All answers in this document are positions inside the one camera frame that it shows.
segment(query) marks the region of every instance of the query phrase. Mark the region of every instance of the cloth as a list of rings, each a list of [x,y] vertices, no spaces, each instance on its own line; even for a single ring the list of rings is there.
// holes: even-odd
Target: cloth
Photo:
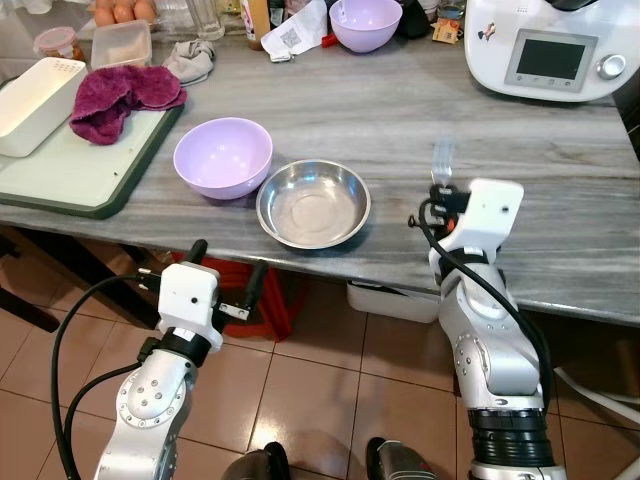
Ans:
[[[202,82],[213,70],[216,58],[213,43],[206,40],[178,42],[163,65],[169,69],[183,87]]]
[[[132,110],[168,110],[186,100],[180,80],[165,67],[101,68],[80,84],[70,126],[91,143],[111,145]]]
[[[262,48],[271,61],[287,62],[322,43],[327,36],[327,4],[325,0],[311,0],[302,10],[286,20],[278,28],[267,33]]]
[[[83,3],[88,5],[91,0],[67,0],[72,3]],[[37,15],[47,13],[51,10],[53,0],[0,0],[0,20],[5,18],[9,12],[19,7],[25,7],[27,12]]]

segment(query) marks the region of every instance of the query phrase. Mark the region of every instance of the stainless steel bowl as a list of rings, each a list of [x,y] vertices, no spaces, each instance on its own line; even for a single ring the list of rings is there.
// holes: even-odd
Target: stainless steel bowl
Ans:
[[[311,250],[355,235],[367,221],[371,197],[362,179],[348,168],[325,160],[300,160],[262,184],[256,208],[269,235]]]

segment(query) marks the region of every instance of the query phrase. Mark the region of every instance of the marble countertop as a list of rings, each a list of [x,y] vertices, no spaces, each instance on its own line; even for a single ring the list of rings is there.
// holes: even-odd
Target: marble countertop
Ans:
[[[611,98],[582,105],[493,93],[471,77],[461,46],[391,43],[353,55],[340,46],[272,64],[225,38],[129,203],[107,220],[0,205],[5,224],[433,291],[427,244],[407,217],[429,188],[436,139],[453,135],[454,178],[520,182],[525,197],[499,255],[508,286],[530,309],[640,325],[640,164]],[[264,233],[255,193],[214,202],[175,174],[173,150],[217,117],[255,120],[272,135],[272,170],[322,158],[358,172],[372,197],[363,230],[338,247],[297,251]]]

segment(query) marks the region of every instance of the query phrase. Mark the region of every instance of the purple towel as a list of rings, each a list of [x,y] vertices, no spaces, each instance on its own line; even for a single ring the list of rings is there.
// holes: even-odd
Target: purple towel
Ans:
[[[98,145],[116,143],[131,110],[168,110],[187,92],[165,67],[101,68],[85,77],[71,114],[71,130]]]

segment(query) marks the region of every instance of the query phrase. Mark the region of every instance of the black cord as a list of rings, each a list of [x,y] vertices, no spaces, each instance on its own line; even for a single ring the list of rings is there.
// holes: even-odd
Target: black cord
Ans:
[[[420,204],[420,209],[418,210],[418,224],[422,233],[427,238],[427,242],[431,248],[433,248],[436,252],[440,254],[442,258],[444,258],[447,262],[451,263],[454,267],[456,267],[460,272],[464,273],[471,280],[480,285],[486,292],[491,295],[496,302],[498,302],[502,308],[504,308],[509,315],[515,320],[515,322],[522,330],[522,333],[529,339],[531,345],[533,345],[534,350],[536,351],[536,355],[538,355],[538,362],[540,365],[540,384],[542,385],[542,400],[544,402],[544,411],[549,408],[549,402],[551,400],[551,384],[553,379],[553,370],[551,369],[551,355],[549,352],[549,345],[547,344],[547,340],[545,339],[542,332],[538,329],[536,325],[530,322],[526,317],[524,317],[512,304],[507,300],[498,290],[496,290],[493,285],[487,282],[484,278],[478,275],[476,272],[467,267],[464,263],[460,262],[457,258],[447,252],[442,246],[438,243],[433,233],[429,229],[429,225],[427,224],[427,220],[425,217],[425,209],[428,204],[431,203],[431,199],[427,198]]]
[[[78,469],[73,458],[71,445],[67,443],[67,440],[64,436],[64,431],[62,429],[62,417],[60,415],[60,394],[58,392],[58,363],[62,337],[64,336],[64,332],[67,330],[69,322],[71,321],[73,316],[91,295],[93,295],[101,288],[112,283],[119,282],[121,280],[137,280],[137,278],[138,277],[136,275],[117,275],[114,277],[106,278],[101,282],[93,285],[82,294],[80,299],[71,308],[71,310],[69,310],[69,313],[67,313],[67,316],[58,327],[58,332],[56,333],[56,338],[53,342],[53,348],[51,350],[51,413],[53,415],[53,430],[56,436],[56,443],[58,444],[60,460],[62,461],[62,466],[64,467],[64,471],[69,480],[80,480],[80,474],[78,473]]]
[[[71,405],[69,405],[69,410],[67,410],[67,416],[64,420],[64,437],[67,440],[67,444],[71,447],[71,432],[73,429],[73,416],[76,413],[76,409],[78,408],[78,404],[82,400],[82,398],[96,385],[104,382],[105,380],[109,380],[110,378],[117,377],[118,375],[122,375],[123,373],[129,373],[142,366],[141,362],[132,363],[131,365],[127,365],[126,367],[118,368],[117,370],[113,370],[111,372],[107,372],[99,377],[94,378],[89,383],[87,383],[82,389],[76,393],[76,396],[73,397],[73,401]]]

